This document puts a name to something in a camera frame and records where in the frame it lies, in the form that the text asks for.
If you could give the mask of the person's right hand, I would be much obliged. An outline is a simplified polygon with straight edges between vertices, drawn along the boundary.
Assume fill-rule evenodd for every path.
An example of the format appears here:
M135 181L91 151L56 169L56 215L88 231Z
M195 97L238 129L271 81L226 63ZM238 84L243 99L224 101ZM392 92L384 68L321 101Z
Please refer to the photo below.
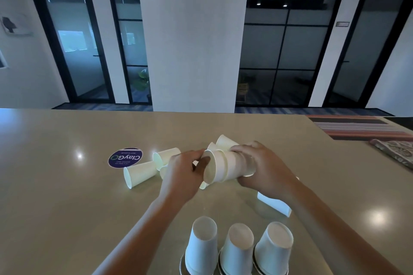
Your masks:
M302 182L282 159L263 144L253 141L249 145L233 146L230 150L253 158L256 164L255 173L258 174L258 188L254 190L264 196L287 202L303 189Z

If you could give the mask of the person's left hand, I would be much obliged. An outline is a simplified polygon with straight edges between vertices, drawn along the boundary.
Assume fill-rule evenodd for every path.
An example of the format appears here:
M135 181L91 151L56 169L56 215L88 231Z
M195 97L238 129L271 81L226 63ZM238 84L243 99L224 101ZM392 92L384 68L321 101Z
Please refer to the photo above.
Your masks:
M186 204L198 192L203 183L204 173L183 173L179 170L179 155L168 163L168 171L163 179L159 197L179 205Z

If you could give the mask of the stack of nested paper cups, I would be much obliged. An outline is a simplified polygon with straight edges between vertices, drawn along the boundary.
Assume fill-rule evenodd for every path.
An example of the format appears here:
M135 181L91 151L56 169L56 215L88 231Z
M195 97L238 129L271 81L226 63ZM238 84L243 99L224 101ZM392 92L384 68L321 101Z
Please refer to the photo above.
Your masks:
M205 150L202 158L209 157L203 179L206 184L220 183L239 177L249 177L256 172L252 157L233 151Z

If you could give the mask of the person's right forearm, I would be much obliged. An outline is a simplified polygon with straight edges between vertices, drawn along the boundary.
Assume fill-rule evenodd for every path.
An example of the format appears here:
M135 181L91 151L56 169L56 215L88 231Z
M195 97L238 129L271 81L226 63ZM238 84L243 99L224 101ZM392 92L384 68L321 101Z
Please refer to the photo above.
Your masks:
M403 275L297 177L287 187L287 203L334 275Z

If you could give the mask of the person's left forearm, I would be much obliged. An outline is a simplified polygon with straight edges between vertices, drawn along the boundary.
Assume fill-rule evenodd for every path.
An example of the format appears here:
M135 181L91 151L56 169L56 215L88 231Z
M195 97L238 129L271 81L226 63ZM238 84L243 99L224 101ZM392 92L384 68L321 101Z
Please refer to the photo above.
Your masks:
M92 275L146 275L163 235L186 202L178 190L161 191Z

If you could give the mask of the round purple sticker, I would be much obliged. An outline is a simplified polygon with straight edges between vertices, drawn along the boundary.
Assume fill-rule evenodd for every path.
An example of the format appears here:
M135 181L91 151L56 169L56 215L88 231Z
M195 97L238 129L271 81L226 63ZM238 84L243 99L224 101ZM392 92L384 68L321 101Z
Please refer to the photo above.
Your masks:
M143 156L143 151L135 147L127 147L116 151L108 158L112 168L125 168L137 164Z

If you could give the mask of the wooden chair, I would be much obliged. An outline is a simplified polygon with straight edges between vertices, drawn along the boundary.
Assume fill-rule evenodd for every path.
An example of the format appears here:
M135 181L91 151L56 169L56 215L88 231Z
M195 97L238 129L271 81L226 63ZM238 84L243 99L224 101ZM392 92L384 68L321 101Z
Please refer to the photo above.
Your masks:
M249 92L248 83L238 83L237 92L236 92L236 102L245 104L248 92Z

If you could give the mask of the green potted plant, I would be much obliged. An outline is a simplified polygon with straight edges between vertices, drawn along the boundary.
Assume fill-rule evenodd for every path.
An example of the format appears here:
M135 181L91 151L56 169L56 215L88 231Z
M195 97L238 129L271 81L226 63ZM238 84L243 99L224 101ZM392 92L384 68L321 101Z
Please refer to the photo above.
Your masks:
M151 88L148 68L143 68L138 72L137 77L132 81L132 86L140 92L147 90L147 99L151 99Z

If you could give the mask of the striped table mat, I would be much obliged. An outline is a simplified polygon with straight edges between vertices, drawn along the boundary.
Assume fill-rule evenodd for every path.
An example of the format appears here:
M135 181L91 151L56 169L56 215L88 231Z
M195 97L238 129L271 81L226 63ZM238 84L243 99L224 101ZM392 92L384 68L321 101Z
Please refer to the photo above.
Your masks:
M407 141L413 131L389 124L375 116L307 115L330 138L337 141Z

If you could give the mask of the black-framed glass panel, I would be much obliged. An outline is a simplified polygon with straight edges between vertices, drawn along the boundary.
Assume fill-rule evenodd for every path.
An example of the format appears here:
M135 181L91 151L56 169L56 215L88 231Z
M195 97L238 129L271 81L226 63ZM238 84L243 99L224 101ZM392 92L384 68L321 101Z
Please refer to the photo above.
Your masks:
M147 90L137 91L132 81L139 71L148 68L140 0L110 0L119 43L121 62L130 103L152 106Z

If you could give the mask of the black-framed glass partition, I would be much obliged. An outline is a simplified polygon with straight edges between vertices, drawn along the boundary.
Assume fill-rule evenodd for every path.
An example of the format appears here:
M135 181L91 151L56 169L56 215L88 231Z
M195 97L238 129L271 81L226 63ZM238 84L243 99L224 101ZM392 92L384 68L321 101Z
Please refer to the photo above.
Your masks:
M247 0L235 106L308 106L340 2Z

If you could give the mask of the patterned cloth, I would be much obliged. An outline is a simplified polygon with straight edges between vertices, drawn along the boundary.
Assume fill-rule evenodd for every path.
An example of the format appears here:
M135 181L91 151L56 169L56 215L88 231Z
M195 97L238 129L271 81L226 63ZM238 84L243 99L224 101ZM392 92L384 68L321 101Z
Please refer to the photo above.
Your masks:
M413 142L372 139L369 144L380 149L413 172Z

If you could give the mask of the black-framed glass door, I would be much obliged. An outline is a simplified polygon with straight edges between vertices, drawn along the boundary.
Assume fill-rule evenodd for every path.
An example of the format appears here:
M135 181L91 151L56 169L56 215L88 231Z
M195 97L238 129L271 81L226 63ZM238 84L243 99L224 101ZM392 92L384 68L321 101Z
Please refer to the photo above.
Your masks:
M34 0L70 102L114 103L92 0Z
M323 107L365 108L413 0L360 0Z

